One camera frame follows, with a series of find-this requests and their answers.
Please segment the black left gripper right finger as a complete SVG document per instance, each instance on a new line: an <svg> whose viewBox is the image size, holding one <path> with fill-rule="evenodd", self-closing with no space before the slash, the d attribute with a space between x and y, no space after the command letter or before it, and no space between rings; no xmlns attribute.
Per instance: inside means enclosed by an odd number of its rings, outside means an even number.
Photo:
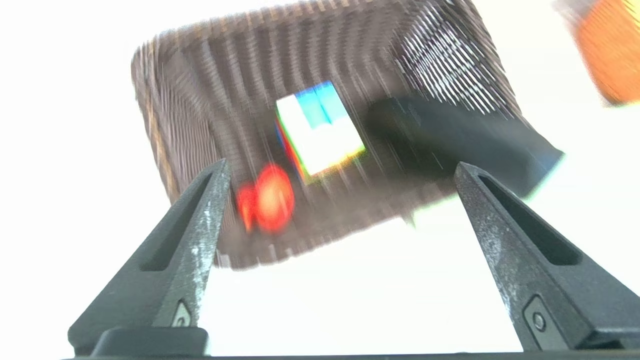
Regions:
<svg viewBox="0 0 640 360"><path fill-rule="evenodd" d="M639 349L635 292L486 171L454 180L523 350Z"/></svg>

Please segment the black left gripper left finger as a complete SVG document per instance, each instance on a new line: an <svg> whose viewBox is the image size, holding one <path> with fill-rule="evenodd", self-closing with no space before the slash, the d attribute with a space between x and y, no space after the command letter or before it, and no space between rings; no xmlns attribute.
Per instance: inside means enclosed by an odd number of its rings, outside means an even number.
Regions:
<svg viewBox="0 0 640 360"><path fill-rule="evenodd" d="M68 330L77 357L206 357L198 326L230 168L204 168Z"/></svg>

